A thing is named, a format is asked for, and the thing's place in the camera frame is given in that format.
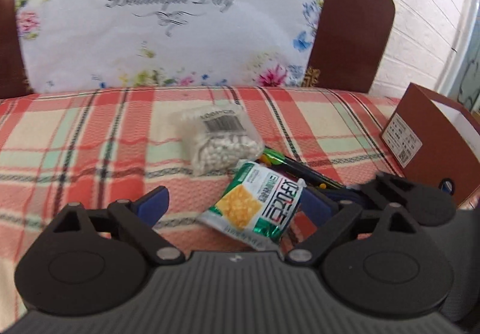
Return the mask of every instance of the plaid blanket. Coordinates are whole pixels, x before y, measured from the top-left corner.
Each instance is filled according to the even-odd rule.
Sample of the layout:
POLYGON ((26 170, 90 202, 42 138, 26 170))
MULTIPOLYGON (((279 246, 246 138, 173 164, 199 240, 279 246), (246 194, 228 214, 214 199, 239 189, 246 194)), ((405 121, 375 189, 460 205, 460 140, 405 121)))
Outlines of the plaid blanket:
MULTIPOLYGON (((195 222, 229 183, 192 177, 172 112, 216 103, 244 107, 265 143, 342 181, 400 173, 379 140, 398 100, 323 89, 136 88, 30 95, 0 102, 0 330, 24 311, 14 267, 69 201, 104 208, 158 185, 170 191, 159 232, 185 252, 245 249, 195 222)), ((282 248, 313 230, 299 213, 282 248)))

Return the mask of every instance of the wooden headboard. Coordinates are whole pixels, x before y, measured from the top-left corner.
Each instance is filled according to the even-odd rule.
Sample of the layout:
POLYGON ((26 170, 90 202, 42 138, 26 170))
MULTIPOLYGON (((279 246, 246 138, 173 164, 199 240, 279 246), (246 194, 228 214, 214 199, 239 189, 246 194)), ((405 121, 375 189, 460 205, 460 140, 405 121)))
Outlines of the wooden headboard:
MULTIPOLYGON (((0 0, 0 98, 31 93, 14 0, 0 0)), ((313 86, 368 92, 395 16, 392 0, 325 0, 307 71, 313 86)))

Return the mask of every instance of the qr code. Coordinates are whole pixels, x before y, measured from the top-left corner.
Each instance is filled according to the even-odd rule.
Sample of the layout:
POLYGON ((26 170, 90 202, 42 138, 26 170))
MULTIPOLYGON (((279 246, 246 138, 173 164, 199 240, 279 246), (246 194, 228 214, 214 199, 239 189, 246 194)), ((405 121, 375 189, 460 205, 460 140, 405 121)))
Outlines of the qr code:
POLYGON ((208 132, 244 131, 237 116, 220 116, 212 120, 206 120, 204 123, 208 132))
POLYGON ((398 158, 400 162, 405 163, 410 159, 411 155, 412 153, 409 149, 403 149, 402 152, 400 152, 400 154, 398 155, 398 158))

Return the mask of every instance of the plastic bag of white beads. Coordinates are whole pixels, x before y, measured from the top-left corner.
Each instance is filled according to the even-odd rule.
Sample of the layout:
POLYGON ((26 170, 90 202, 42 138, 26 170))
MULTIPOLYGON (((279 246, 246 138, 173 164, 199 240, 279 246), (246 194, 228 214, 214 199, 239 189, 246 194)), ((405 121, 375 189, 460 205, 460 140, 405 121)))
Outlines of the plastic bag of white beads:
POLYGON ((255 160, 265 148, 241 106, 208 105, 175 113, 174 124, 190 158, 194 176, 255 160))

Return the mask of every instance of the metal screw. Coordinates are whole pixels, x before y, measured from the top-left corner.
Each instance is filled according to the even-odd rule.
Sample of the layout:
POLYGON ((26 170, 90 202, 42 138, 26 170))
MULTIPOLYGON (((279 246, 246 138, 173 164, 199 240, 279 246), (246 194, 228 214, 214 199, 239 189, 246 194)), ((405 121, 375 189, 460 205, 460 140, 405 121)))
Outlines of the metal screw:
POLYGON ((161 248, 157 251, 157 257, 161 260, 176 260, 181 252, 177 248, 161 248))
POLYGON ((307 262, 312 258, 311 252, 302 248, 297 248, 289 252, 289 257, 295 262, 307 262))

